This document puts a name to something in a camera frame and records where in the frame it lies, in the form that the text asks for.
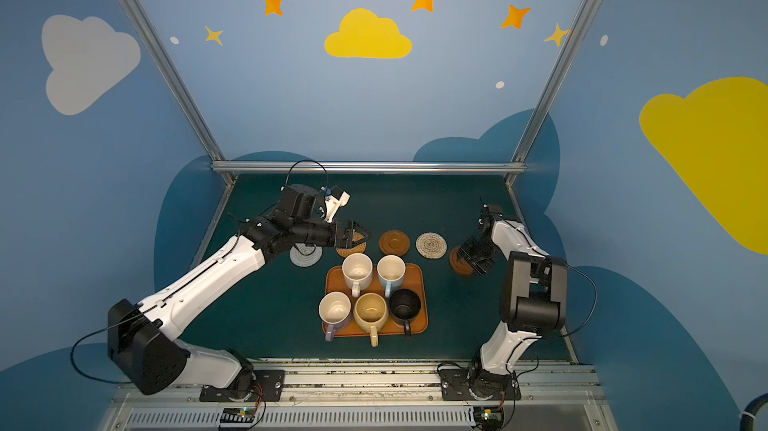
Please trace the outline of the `woven rattan coaster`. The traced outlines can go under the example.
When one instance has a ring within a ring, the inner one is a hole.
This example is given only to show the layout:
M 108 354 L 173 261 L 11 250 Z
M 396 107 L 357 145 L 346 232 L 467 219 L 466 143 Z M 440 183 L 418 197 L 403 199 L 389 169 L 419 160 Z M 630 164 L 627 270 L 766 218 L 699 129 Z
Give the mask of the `woven rattan coaster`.
M 359 241 L 359 240 L 361 240 L 363 238 L 364 238 L 363 234 L 361 234 L 361 233 L 359 233 L 357 231 L 354 232 L 354 235 L 353 235 L 353 240 L 354 241 Z M 366 250 L 366 247 L 367 247 L 367 244 L 366 244 L 365 241 L 363 241 L 358 246 L 355 246 L 355 247 L 352 247 L 352 248 L 349 248 L 349 249 L 337 248 L 336 252 L 342 258 L 346 258 L 346 257 L 350 256 L 351 254 L 364 253 L 365 250 Z

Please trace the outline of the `brown wooden coaster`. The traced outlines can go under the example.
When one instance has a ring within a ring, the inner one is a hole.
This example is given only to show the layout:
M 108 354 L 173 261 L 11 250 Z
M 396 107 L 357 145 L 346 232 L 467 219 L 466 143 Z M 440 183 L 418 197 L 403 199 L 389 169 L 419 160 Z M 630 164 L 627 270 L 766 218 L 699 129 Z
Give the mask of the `brown wooden coaster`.
M 384 255 L 404 257 L 410 248 L 410 238 L 399 230 L 386 231 L 379 239 L 379 249 Z
M 459 246 L 452 249 L 449 262 L 452 270 L 461 276 L 468 277 L 474 274 L 473 267 L 462 257 Z

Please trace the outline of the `white speckled mug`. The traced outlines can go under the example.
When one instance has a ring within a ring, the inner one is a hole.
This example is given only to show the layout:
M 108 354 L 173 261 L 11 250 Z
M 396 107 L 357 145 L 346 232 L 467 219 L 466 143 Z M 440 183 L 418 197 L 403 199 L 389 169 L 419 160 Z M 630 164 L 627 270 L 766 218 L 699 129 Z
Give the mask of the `white speckled mug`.
M 351 295 L 358 298 L 372 283 L 373 263 L 366 254 L 353 253 L 344 259 L 342 273 Z

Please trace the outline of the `light blue mug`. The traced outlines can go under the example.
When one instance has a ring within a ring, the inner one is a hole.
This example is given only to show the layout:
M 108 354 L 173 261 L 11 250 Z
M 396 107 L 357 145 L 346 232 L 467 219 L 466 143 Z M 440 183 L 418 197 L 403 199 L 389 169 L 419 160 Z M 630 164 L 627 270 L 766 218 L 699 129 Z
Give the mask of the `light blue mug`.
M 387 255 L 378 261 L 376 271 L 379 283 L 384 289 L 384 296 L 390 298 L 403 285 L 406 264 L 399 256 Z

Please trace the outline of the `grey felt coaster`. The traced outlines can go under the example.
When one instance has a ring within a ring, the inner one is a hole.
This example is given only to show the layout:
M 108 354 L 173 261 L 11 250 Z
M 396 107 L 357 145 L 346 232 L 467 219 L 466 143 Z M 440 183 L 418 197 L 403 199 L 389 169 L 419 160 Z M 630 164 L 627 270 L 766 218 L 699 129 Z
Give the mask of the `grey felt coaster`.
M 297 243 L 289 252 L 290 261 L 299 268 L 309 268 L 322 258 L 323 248 L 315 245 Z

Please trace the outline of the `white multicolour woven coaster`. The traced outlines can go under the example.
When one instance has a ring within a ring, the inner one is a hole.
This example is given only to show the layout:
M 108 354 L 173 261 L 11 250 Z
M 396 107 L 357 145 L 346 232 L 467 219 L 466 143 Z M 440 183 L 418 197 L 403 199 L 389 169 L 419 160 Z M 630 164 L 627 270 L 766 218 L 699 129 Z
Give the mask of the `white multicolour woven coaster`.
M 447 242 L 437 233 L 423 233 L 416 239 L 416 250 L 426 259 L 441 259 L 447 252 Z

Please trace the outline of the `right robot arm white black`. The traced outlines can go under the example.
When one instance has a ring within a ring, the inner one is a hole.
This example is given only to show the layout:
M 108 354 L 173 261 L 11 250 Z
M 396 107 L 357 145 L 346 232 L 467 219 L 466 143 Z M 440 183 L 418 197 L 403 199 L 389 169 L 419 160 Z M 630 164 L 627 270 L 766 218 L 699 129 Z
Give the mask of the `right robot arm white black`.
M 503 395 L 516 376 L 514 365 L 544 335 L 563 326 L 567 310 L 567 262 L 534 243 L 525 226 L 503 209 L 485 204 L 480 234 L 458 249 L 458 257 L 485 274 L 501 256 L 506 274 L 499 295 L 499 324 L 469 367 L 467 383 L 478 399 Z

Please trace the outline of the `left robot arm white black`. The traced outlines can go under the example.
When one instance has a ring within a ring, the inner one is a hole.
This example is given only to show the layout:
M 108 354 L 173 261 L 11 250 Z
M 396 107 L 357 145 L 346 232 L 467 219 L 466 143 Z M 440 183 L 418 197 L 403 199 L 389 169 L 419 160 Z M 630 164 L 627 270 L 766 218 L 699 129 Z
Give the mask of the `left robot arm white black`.
M 349 199 L 337 186 L 283 186 L 273 209 L 240 225 L 207 260 L 137 304 L 116 303 L 107 315 L 108 357 L 144 395 L 201 385 L 248 400 L 256 384 L 246 358 L 187 344 L 181 335 L 230 288 L 294 246 L 351 249 L 365 242 L 365 228 L 335 217 Z

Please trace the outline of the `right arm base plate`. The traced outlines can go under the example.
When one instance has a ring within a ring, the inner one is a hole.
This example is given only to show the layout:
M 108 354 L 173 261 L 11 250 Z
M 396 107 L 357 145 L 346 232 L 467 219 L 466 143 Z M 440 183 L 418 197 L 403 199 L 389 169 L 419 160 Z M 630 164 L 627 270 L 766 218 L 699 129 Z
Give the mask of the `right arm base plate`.
M 459 368 L 437 372 L 444 401 L 517 401 L 520 385 L 515 373 L 497 375 L 485 370 Z

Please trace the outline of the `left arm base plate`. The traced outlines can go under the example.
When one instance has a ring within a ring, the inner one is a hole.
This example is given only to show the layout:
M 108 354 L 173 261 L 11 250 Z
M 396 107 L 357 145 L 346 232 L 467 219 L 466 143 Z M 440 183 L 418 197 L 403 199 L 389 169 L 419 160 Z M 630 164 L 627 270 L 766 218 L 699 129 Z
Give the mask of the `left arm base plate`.
M 227 387 L 204 385 L 199 400 L 216 403 L 277 402 L 282 394 L 284 378 L 283 370 L 241 371 Z

